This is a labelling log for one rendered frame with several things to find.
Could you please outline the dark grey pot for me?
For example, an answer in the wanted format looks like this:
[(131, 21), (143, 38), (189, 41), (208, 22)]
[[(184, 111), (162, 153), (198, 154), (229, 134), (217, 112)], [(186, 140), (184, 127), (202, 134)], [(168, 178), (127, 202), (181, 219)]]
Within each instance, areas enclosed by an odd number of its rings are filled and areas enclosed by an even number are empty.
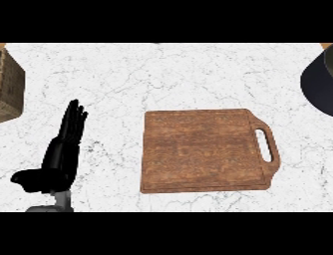
[(310, 105), (333, 117), (333, 44), (301, 72), (300, 89)]

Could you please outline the brown wooden cutting board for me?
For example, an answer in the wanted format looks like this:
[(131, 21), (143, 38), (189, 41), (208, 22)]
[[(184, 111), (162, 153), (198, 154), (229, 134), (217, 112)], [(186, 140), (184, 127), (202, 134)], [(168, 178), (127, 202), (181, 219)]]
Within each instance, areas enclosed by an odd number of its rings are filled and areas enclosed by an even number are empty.
[(144, 113), (140, 192), (264, 190), (278, 167), (270, 128), (248, 110)]

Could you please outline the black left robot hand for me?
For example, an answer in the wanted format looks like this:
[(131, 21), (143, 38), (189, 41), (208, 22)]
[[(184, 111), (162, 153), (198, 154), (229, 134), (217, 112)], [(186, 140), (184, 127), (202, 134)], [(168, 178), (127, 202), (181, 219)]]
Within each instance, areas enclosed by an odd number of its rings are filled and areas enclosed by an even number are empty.
[(10, 181), (19, 184), (28, 193), (66, 191), (76, 176), (79, 142), (87, 118), (84, 107), (71, 100), (62, 117), (59, 133), (50, 140), (41, 167), (13, 173)]

